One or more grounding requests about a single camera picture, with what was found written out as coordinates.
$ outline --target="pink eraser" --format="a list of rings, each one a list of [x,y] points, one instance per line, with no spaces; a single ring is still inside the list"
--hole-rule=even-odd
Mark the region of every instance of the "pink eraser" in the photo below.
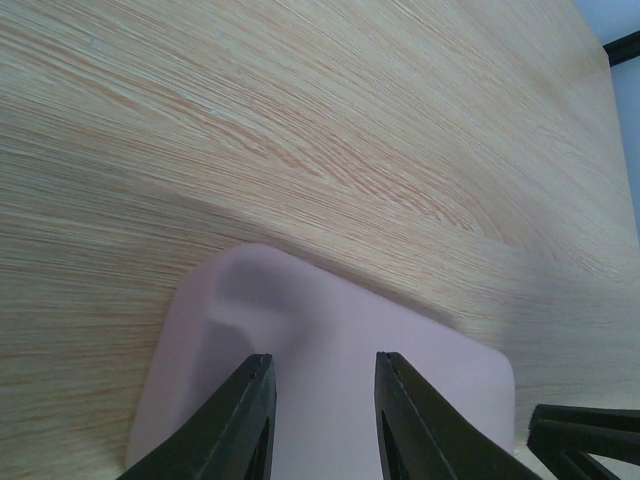
[[[264,245],[215,255],[175,294],[126,455],[171,436],[252,353],[274,357],[272,478],[381,479],[376,352],[399,352],[480,432],[513,451],[507,358],[460,333]]]

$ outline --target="white wall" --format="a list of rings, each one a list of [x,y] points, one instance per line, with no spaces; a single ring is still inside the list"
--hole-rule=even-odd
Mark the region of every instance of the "white wall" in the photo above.
[[[640,30],[640,0],[574,0],[574,3],[603,45]]]

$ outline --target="light wood tabletop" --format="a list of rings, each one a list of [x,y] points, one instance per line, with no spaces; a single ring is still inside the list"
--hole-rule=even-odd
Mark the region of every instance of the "light wood tabletop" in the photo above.
[[[178,282],[243,242],[504,352],[527,462],[537,403],[638,408],[614,94],[570,0],[8,0],[0,22],[2,478],[121,473]]]

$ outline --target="black plastic claw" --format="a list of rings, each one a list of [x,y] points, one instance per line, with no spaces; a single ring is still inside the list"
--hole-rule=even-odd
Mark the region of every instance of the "black plastic claw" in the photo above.
[[[539,478],[476,430],[399,353],[376,357],[385,480]]]
[[[275,410],[273,358],[251,355],[119,480],[269,480]]]

